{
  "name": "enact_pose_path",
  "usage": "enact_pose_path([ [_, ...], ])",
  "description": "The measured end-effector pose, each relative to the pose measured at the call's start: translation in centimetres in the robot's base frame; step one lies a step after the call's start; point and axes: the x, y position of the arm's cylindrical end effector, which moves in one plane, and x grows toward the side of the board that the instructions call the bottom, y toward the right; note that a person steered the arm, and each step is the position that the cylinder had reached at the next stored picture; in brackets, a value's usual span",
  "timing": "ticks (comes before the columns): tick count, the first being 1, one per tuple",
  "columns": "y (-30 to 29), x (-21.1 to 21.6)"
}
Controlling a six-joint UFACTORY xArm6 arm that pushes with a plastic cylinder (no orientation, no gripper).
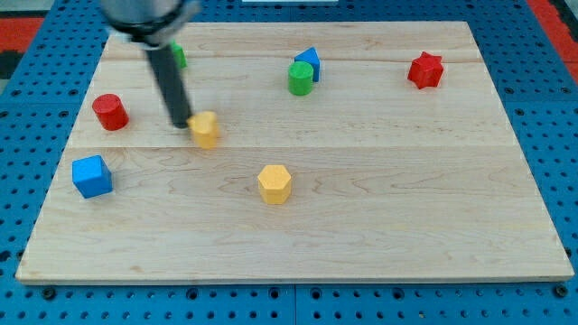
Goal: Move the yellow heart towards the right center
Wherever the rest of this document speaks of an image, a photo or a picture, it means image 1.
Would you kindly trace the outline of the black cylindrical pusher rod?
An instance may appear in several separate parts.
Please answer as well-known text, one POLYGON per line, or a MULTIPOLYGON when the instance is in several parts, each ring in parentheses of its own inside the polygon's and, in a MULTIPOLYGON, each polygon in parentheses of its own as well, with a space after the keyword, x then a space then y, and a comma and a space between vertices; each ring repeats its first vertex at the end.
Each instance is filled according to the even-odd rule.
POLYGON ((171 45, 167 44, 162 48, 147 51, 146 57, 172 125, 181 129, 187 128, 187 120, 192 116, 191 103, 171 45))

